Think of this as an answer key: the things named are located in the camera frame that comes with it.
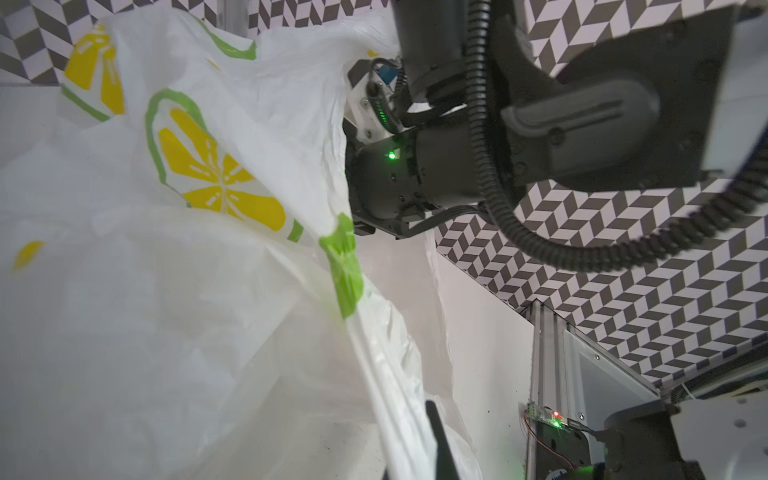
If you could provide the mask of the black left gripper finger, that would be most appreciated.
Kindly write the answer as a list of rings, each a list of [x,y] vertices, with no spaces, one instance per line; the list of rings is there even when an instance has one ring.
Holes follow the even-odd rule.
[[[432,400],[425,402],[426,414],[437,442],[436,480],[459,480],[450,445],[437,405]]]

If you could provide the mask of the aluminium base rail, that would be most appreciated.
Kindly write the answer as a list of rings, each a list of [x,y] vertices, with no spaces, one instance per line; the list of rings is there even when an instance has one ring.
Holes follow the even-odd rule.
[[[599,431],[613,413],[657,400],[660,393],[544,303],[534,301],[523,313],[534,326],[525,477],[554,479],[604,460],[604,444],[571,429],[570,420]]]

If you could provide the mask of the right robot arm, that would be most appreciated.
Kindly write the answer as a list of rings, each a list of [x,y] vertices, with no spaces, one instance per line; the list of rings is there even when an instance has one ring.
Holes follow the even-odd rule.
[[[732,4],[608,39],[556,75],[524,49],[509,1],[396,1],[400,54],[353,81],[374,123],[347,120],[354,231],[411,238],[464,215],[494,226],[519,255],[573,278],[613,276],[608,339],[638,319],[625,354],[644,374],[680,378],[737,351],[757,313],[712,336],[705,321],[738,319],[736,300],[706,292],[719,268],[711,247],[767,203],[767,7]],[[604,245],[539,235],[517,216],[530,188],[677,200],[715,173],[720,192],[636,238]]]

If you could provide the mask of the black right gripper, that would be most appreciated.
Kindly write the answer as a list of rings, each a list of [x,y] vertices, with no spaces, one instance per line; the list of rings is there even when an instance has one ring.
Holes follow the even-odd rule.
[[[349,152],[354,233],[407,239],[480,213],[465,128],[409,130]]]

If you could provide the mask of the white plastic bag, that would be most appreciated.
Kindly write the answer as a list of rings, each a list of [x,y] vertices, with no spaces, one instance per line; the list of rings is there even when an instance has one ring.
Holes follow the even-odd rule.
[[[431,238],[364,247],[342,129],[384,9],[247,39],[146,6],[75,45],[51,136],[1,168],[1,475],[311,479],[321,431],[463,479]]]

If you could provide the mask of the aluminium corner post right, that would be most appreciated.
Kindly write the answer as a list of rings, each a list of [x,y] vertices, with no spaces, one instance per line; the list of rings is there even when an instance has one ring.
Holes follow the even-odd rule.
[[[248,0],[218,0],[217,26],[240,37],[248,35]]]

